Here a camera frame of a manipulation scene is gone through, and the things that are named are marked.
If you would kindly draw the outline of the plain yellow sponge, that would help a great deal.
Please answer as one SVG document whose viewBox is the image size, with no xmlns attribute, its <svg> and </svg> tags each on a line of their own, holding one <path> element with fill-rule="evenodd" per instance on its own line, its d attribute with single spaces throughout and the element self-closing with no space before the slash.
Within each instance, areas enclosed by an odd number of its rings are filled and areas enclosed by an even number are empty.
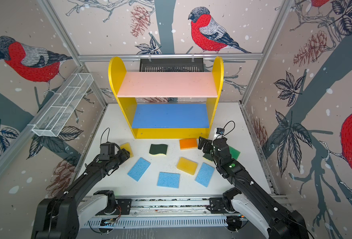
<svg viewBox="0 0 352 239">
<path fill-rule="evenodd" d="M 121 149 L 125 149 L 130 154 L 130 157 L 134 156 L 133 150 L 132 150 L 131 145 L 130 145 L 129 142 L 120 145 L 120 148 Z"/>
</svg>

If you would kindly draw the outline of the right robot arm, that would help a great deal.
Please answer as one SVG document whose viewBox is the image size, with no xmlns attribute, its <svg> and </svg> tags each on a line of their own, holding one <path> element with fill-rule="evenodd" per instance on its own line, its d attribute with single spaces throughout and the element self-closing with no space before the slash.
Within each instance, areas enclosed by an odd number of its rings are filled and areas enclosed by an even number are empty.
<svg viewBox="0 0 352 239">
<path fill-rule="evenodd" d="M 218 173 L 233 185 L 222 197 L 227 212 L 240 213 L 267 239 L 312 238 L 303 216 L 278 203 L 231 156 L 225 137 L 215 140 L 200 137 L 198 149 L 212 156 Z"/>
</svg>

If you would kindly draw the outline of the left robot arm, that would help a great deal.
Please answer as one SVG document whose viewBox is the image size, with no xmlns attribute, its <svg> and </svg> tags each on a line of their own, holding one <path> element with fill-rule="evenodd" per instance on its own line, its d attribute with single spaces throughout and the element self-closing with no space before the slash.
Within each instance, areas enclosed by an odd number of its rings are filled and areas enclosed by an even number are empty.
<svg viewBox="0 0 352 239">
<path fill-rule="evenodd" d="M 130 158 L 126 149 L 112 142 L 102 143 L 100 153 L 84 173 L 62 194 L 42 200 L 36 210 L 33 239 L 74 239 L 80 229 L 77 208 L 87 193 L 104 177 Z"/>
</svg>

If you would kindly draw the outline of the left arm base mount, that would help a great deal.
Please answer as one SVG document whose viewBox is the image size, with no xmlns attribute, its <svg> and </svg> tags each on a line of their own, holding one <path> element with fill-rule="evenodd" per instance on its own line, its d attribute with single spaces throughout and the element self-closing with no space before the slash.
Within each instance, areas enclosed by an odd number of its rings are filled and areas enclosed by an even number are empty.
<svg viewBox="0 0 352 239">
<path fill-rule="evenodd" d="M 132 199 L 116 199 L 112 206 L 107 206 L 107 208 L 98 212 L 96 216 L 129 215 L 131 211 L 131 205 Z"/>
</svg>

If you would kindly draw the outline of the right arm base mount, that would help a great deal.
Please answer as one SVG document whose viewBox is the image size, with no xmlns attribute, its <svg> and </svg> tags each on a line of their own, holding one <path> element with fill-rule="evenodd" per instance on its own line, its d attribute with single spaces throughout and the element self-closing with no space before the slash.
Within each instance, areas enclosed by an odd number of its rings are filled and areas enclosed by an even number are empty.
<svg viewBox="0 0 352 239">
<path fill-rule="evenodd" d="M 209 205 L 206 209 L 212 214 L 234 214 L 237 213 L 223 198 L 209 198 Z"/>
</svg>

